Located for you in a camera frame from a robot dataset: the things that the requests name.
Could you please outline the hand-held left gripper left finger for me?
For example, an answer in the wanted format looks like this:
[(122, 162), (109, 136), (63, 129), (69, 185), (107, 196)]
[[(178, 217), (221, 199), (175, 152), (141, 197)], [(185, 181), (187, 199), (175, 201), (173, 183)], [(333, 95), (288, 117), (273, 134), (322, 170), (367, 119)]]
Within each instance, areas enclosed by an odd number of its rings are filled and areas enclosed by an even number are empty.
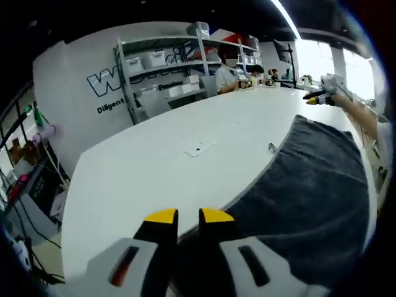
[(165, 296), (174, 272), (178, 210), (144, 218), (132, 238), (121, 238), (88, 262), (87, 296)]

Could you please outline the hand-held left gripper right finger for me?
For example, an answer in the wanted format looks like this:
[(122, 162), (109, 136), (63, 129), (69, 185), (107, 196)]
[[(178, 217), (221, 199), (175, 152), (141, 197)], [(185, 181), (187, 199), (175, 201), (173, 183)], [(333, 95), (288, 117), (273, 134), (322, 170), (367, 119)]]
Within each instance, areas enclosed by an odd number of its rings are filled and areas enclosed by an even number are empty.
[(257, 237), (242, 238), (235, 219), (199, 210), (199, 272), (207, 296), (328, 296), (330, 290), (296, 278), (286, 259)]

